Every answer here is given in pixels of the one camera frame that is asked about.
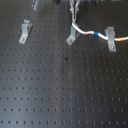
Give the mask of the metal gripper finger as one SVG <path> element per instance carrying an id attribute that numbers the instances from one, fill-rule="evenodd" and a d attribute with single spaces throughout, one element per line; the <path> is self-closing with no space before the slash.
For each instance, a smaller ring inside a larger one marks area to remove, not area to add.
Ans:
<path id="1" fill-rule="evenodd" d="M 72 21 L 75 22 L 77 18 L 77 12 L 79 11 L 80 0 L 69 0 L 70 12 L 72 14 Z"/>

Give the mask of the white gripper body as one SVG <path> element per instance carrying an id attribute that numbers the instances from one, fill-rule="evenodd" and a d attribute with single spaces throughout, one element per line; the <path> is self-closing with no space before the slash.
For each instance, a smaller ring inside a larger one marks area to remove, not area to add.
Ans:
<path id="1" fill-rule="evenodd" d="M 54 0 L 54 2 L 56 3 L 56 4 L 59 4 L 60 2 L 74 2 L 74 3 L 76 3 L 77 1 L 78 2 L 93 2 L 94 4 L 98 4 L 98 3 L 100 3 L 100 0 Z"/>

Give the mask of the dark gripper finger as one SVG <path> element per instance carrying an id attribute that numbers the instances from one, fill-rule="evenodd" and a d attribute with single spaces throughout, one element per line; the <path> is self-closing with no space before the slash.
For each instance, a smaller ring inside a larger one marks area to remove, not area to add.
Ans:
<path id="1" fill-rule="evenodd" d="M 38 4 L 39 4 L 39 0 L 33 0 L 32 8 L 34 11 L 36 11 Z"/>

